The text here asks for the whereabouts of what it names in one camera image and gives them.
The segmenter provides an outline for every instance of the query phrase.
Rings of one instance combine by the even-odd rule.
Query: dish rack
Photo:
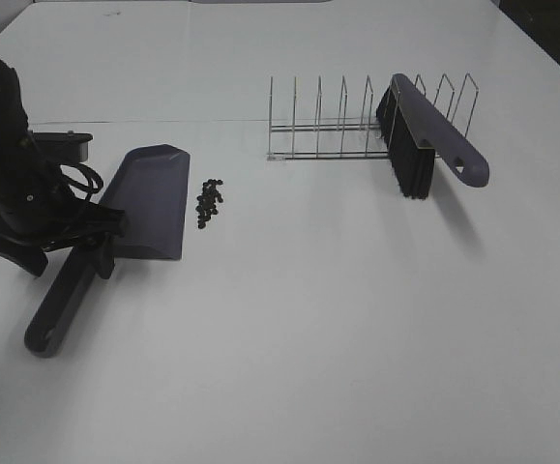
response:
[[[473,101],[464,136],[469,132],[473,113],[477,104],[480,88],[470,72],[464,75],[462,85],[456,98],[456,87],[446,73],[441,74],[438,81],[434,99],[434,106],[439,102],[443,86],[449,88],[451,96],[441,113],[453,124],[456,119],[460,102],[465,99],[465,88],[467,83],[473,87]],[[415,76],[414,84],[426,96],[427,88],[420,74]],[[322,117],[322,77],[318,76],[316,102],[313,120],[310,123],[302,123],[297,119],[297,77],[293,79],[292,92],[292,117],[284,124],[276,122],[273,114],[274,104],[274,79],[271,77],[269,91],[269,150],[268,160],[386,160],[388,152],[384,142],[380,138],[380,128],[376,116],[372,110],[376,110],[374,90],[370,76],[366,78],[366,85],[361,106],[361,115],[358,118],[349,118],[346,115],[348,106],[348,85],[346,77],[341,79],[339,91],[338,117],[331,119]]]

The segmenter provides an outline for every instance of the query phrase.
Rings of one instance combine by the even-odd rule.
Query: dustpan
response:
[[[170,145],[129,152],[100,201],[125,211],[127,232],[94,259],[181,259],[189,170],[190,155]],[[72,249],[26,330],[24,343],[33,354],[49,358],[58,352],[96,269],[88,251]]]

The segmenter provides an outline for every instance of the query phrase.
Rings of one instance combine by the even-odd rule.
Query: brush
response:
[[[487,185],[487,161],[406,75],[394,74],[376,118],[404,196],[427,198],[436,154],[467,186]]]

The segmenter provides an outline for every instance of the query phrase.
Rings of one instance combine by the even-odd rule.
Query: brush bristles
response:
[[[402,112],[399,108],[396,111],[396,103],[394,92],[391,88],[387,89],[376,110],[376,119],[387,144],[400,191],[404,196],[423,200],[430,190],[435,152],[417,147]]]

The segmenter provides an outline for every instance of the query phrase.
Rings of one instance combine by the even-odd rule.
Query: white table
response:
[[[560,462],[560,68],[489,2],[431,3],[42,3],[0,36],[33,129],[92,132],[104,177],[192,154],[183,260],[120,261],[59,357],[22,336],[65,254],[0,259],[0,463]],[[478,78],[487,188],[266,161],[270,74],[395,71]]]

